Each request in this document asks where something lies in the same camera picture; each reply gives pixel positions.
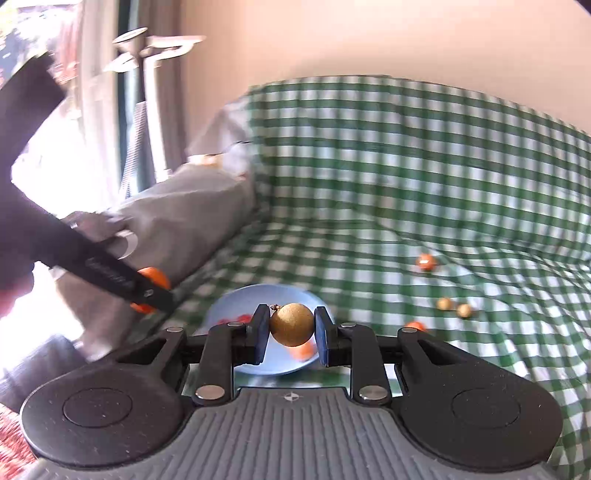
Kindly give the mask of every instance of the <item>blue bowl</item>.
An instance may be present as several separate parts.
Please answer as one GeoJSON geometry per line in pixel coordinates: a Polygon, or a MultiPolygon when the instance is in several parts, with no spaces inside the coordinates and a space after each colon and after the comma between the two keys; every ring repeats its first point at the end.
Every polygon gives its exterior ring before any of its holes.
{"type": "MultiPolygon", "coordinates": [[[[220,297],[207,311],[199,333],[205,333],[221,320],[236,320],[243,314],[252,315],[260,303],[267,305],[301,303],[311,312],[314,312],[316,307],[325,307],[332,318],[326,303],[308,291],[291,285],[261,283],[239,288],[220,297]]],[[[277,342],[273,335],[269,335],[263,362],[260,365],[240,365],[234,370],[254,375],[284,375],[309,365],[317,358],[318,353],[315,353],[312,358],[299,361],[291,356],[286,346],[277,342]]]]}

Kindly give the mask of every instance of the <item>white wall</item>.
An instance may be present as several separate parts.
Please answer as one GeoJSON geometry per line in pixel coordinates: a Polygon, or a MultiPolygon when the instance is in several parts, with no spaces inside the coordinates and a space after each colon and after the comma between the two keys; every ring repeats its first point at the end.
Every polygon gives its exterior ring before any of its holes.
{"type": "Polygon", "coordinates": [[[388,74],[479,90],[591,132],[591,15],[575,0],[184,0],[190,139],[248,86],[388,74]]]}

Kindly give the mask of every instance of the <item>red bead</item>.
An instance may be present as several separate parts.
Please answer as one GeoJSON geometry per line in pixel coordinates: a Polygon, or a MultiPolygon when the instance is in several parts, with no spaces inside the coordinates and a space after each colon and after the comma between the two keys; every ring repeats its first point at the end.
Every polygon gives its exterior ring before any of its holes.
{"type": "Polygon", "coordinates": [[[437,260],[431,254],[421,254],[417,259],[417,265],[421,270],[430,272],[437,265],[437,260]]]}

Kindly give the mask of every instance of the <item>gray fabric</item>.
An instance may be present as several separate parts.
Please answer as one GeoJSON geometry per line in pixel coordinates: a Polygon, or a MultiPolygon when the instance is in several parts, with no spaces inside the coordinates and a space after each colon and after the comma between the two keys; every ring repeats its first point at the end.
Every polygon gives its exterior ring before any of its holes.
{"type": "Polygon", "coordinates": [[[187,155],[216,155],[248,140],[247,97],[224,106],[191,142],[187,155]]]}
{"type": "MultiPolygon", "coordinates": [[[[76,222],[81,232],[98,241],[122,228],[133,232],[137,247],[125,261],[136,269],[159,268],[174,286],[248,221],[254,201],[249,178],[185,164],[117,209],[103,215],[78,214],[76,222]]],[[[126,301],[69,273],[59,276],[56,284],[84,327],[80,349],[88,359],[117,347],[141,317],[126,301]]]]}

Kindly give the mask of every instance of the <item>small round bead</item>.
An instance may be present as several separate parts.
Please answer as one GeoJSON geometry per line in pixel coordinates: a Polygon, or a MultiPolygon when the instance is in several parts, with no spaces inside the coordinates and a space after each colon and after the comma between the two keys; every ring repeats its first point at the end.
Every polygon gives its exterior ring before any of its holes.
{"type": "Polygon", "coordinates": [[[425,327],[421,322],[413,320],[405,325],[405,327],[416,328],[417,330],[421,330],[422,332],[427,331],[427,327],[425,327]]]}
{"type": "Polygon", "coordinates": [[[431,254],[421,254],[417,259],[417,265],[421,270],[430,272],[436,267],[437,260],[431,254]]]}
{"type": "Polygon", "coordinates": [[[463,319],[467,319],[472,315],[472,307],[470,307],[467,303],[462,303],[457,308],[457,315],[463,319]]]}
{"type": "Polygon", "coordinates": [[[448,298],[442,298],[437,301],[437,308],[445,312],[453,308],[453,301],[448,298]]]}

